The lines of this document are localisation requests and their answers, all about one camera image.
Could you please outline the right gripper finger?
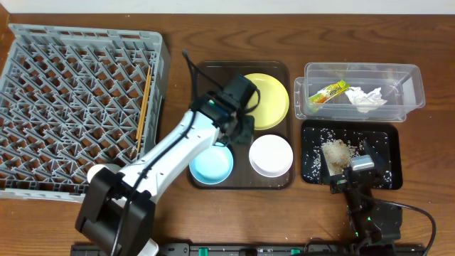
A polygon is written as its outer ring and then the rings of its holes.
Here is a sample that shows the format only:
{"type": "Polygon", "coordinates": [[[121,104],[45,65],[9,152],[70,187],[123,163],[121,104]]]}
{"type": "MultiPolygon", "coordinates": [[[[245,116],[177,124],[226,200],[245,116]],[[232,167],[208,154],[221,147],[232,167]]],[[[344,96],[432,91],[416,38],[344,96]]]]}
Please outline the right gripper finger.
{"type": "Polygon", "coordinates": [[[345,168],[345,148],[342,145],[323,145],[321,147],[323,159],[321,162],[321,181],[330,183],[333,177],[338,178],[345,168]]]}
{"type": "Polygon", "coordinates": [[[370,158],[373,160],[375,167],[385,167],[384,159],[379,155],[379,153],[376,152],[376,150],[371,145],[369,145],[367,139],[364,139],[362,141],[362,145],[367,155],[369,155],[370,158]]]}

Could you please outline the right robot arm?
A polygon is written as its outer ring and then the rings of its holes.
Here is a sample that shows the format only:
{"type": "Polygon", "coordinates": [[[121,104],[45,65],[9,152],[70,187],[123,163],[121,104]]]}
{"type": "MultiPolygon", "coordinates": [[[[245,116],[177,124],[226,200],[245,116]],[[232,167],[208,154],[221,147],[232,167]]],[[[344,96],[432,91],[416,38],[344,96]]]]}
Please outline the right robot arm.
{"type": "Polygon", "coordinates": [[[350,228],[356,239],[348,246],[354,255],[397,255],[395,241],[401,238],[402,208],[373,198],[371,190],[381,185],[387,171],[386,161],[366,140],[364,154],[351,158],[343,150],[321,150],[320,182],[332,194],[342,193],[347,203],[350,228]]]}

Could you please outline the light blue bowl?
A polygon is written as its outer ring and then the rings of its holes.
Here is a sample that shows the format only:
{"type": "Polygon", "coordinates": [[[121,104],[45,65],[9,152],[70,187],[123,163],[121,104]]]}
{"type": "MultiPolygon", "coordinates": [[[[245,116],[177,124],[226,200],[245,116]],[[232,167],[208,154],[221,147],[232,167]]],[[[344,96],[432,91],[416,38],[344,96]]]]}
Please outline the light blue bowl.
{"type": "Polygon", "coordinates": [[[231,174],[233,167],[234,157],[231,150],[220,142],[197,155],[189,164],[193,178],[206,185],[223,182],[231,174]]]}

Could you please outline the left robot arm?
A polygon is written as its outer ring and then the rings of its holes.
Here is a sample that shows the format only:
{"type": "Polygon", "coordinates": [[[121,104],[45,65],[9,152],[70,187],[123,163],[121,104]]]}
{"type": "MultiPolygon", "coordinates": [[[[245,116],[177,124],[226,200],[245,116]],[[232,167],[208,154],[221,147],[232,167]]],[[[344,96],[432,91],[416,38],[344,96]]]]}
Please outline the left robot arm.
{"type": "Polygon", "coordinates": [[[252,81],[236,75],[222,90],[195,97],[174,130],[134,163],[118,171],[90,169],[76,230],[108,255],[157,255],[151,236],[160,197],[216,142],[251,139],[254,118],[247,103],[259,94],[252,81]]]}

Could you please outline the yellow plastic plate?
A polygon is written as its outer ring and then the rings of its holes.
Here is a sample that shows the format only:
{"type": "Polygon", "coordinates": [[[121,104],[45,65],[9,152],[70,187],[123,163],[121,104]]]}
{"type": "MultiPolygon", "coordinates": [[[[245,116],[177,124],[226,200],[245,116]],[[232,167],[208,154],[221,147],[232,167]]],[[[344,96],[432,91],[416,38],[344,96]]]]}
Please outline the yellow plastic plate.
{"type": "Polygon", "coordinates": [[[258,106],[250,113],[255,119],[255,130],[266,130],[277,126],[289,110],[289,95],[283,84],[271,75],[250,73],[245,76],[253,82],[260,92],[255,93],[247,107],[258,106]]]}

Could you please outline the green orange snack wrapper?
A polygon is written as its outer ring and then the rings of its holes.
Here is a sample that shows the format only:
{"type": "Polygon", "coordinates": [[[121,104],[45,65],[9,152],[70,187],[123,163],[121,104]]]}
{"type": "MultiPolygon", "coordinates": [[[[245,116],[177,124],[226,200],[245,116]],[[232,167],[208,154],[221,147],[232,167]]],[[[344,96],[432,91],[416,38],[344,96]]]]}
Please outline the green orange snack wrapper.
{"type": "Polygon", "coordinates": [[[323,104],[345,92],[350,85],[344,80],[328,85],[309,98],[310,103],[323,104]]]}

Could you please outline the white pink bowl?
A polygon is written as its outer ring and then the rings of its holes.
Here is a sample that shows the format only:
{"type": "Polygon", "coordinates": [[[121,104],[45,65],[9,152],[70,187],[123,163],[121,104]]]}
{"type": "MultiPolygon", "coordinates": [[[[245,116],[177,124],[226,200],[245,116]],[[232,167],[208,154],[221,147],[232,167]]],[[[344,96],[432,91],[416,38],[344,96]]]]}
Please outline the white pink bowl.
{"type": "Polygon", "coordinates": [[[249,150],[252,168],[261,176],[276,178],[292,166],[294,154],[290,144],[282,137],[266,134],[255,139],[249,150]]]}

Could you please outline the white paper napkin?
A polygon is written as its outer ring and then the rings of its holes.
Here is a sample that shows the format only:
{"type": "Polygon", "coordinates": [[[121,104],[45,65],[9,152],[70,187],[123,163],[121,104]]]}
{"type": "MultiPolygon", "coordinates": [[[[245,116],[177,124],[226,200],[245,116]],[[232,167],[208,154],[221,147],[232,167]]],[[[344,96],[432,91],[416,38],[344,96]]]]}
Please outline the white paper napkin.
{"type": "Polygon", "coordinates": [[[359,112],[368,113],[387,102],[387,100],[382,98],[380,91],[380,87],[375,88],[369,93],[365,93],[360,87],[350,87],[345,91],[345,95],[348,97],[349,102],[356,106],[359,112]]]}

